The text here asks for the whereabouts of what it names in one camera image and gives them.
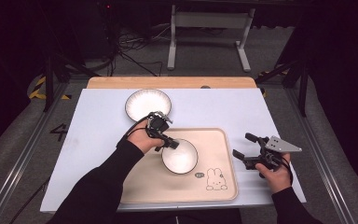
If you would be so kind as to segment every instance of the tray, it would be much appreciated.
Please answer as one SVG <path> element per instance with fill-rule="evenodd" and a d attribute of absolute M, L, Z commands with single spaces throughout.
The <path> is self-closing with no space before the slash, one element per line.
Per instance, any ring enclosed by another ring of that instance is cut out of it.
<path fill-rule="evenodd" d="M 237 196 L 227 137 L 221 129 L 169 129 L 165 134 L 195 146 L 196 167 L 184 175 L 174 174 L 164 166 L 161 151 L 151 149 L 127 176 L 122 203 L 226 201 Z"/>

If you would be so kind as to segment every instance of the person's right hand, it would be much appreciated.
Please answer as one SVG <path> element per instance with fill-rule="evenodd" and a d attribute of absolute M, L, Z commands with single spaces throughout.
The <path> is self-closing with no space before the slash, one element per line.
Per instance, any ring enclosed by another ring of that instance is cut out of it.
<path fill-rule="evenodd" d="M 282 156 L 290 163 L 289 153 L 284 153 L 282 154 Z M 290 173 L 283 165 L 281 165 L 275 171 L 270 171 L 265 165 L 261 163 L 256 164 L 255 168 L 258 170 L 258 172 L 260 172 L 260 174 L 262 174 L 267 179 L 269 188 L 271 189 L 272 193 L 277 193 L 283 189 L 287 189 L 291 187 Z"/>

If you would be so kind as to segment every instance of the person's hand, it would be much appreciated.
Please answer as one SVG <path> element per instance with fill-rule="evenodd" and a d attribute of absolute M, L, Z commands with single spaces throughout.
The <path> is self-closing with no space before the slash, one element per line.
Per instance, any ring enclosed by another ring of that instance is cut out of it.
<path fill-rule="evenodd" d="M 152 147 L 162 147 L 164 141 L 159 138 L 151 138 L 147 135 L 145 127 L 147 119 L 136 125 L 128 136 L 127 140 L 136 145 L 145 154 Z"/>
<path fill-rule="evenodd" d="M 282 156 L 290 162 L 290 154 L 284 153 Z M 277 193 L 283 189 L 291 187 L 290 184 L 290 174 L 286 167 L 281 165 L 277 170 L 270 171 L 261 163 L 255 165 L 255 168 L 262 174 L 268 181 L 269 188 L 272 193 Z"/>

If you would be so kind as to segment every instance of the person's left hand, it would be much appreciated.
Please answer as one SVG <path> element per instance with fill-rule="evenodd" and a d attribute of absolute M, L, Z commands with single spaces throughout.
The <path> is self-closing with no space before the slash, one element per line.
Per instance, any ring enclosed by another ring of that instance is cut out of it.
<path fill-rule="evenodd" d="M 136 145 L 145 154 L 152 147 L 162 147 L 164 141 L 159 138 L 151 138 L 147 135 L 145 127 L 147 125 L 147 119 L 136 125 L 131 134 L 127 137 L 127 140 Z"/>

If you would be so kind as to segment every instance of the cartoon rabbit print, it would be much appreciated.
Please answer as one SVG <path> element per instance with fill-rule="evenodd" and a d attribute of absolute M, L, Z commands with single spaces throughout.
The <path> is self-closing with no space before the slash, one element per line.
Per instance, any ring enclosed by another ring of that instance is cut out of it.
<path fill-rule="evenodd" d="M 219 168 L 208 170 L 207 190 L 227 189 L 226 180 Z"/>

